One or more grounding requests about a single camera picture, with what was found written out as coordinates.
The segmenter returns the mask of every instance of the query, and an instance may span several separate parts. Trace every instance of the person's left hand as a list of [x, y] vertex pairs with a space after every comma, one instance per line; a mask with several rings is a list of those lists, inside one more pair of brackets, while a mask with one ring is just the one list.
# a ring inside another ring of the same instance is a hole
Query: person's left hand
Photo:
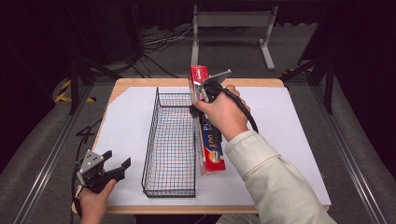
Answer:
[[83, 189], [78, 195], [81, 204], [81, 224], [99, 224], [107, 210], [107, 199], [116, 186], [115, 179], [110, 180], [102, 192], [95, 194], [89, 189]]

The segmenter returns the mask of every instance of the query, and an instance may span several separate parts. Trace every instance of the aluminum foil box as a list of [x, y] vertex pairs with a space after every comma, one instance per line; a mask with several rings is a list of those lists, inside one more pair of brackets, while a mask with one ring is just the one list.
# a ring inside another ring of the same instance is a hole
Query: aluminum foil box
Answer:
[[[191, 100], [203, 100], [199, 92], [201, 83], [209, 77], [207, 68], [201, 65], [192, 65], [189, 76]], [[200, 162], [201, 175], [225, 170], [223, 150], [221, 144], [213, 141], [212, 124], [206, 115], [202, 114], [195, 118], [197, 155]]]

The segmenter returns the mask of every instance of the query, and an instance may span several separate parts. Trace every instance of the hand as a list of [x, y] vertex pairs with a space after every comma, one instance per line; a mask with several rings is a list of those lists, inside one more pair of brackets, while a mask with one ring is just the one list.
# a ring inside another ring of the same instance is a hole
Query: hand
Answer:
[[[235, 89], [235, 86], [228, 85], [226, 89], [239, 96], [239, 91]], [[195, 101], [194, 105], [207, 115], [210, 122], [221, 131], [227, 141], [231, 141], [238, 134], [248, 131], [248, 119], [245, 114], [224, 92], [221, 92], [212, 104]]]
[[83, 189], [79, 194], [81, 203], [82, 219], [81, 224], [99, 224], [107, 210], [107, 199], [111, 191], [116, 186], [117, 181], [108, 181], [105, 188], [99, 194], [95, 194], [89, 189]]

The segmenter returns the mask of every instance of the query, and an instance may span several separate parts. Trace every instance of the jacket sleeve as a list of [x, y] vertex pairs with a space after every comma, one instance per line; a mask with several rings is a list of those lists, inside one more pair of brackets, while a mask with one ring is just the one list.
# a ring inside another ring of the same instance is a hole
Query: jacket sleeve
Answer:
[[261, 223], [335, 223], [300, 172], [258, 133], [238, 134], [225, 153], [245, 181]]

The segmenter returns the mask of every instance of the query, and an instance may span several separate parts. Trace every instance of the black wire basket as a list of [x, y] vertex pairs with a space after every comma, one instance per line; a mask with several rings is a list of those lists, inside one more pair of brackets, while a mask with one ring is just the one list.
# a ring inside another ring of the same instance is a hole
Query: black wire basket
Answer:
[[195, 197], [196, 129], [188, 93], [156, 93], [142, 176], [149, 198]]

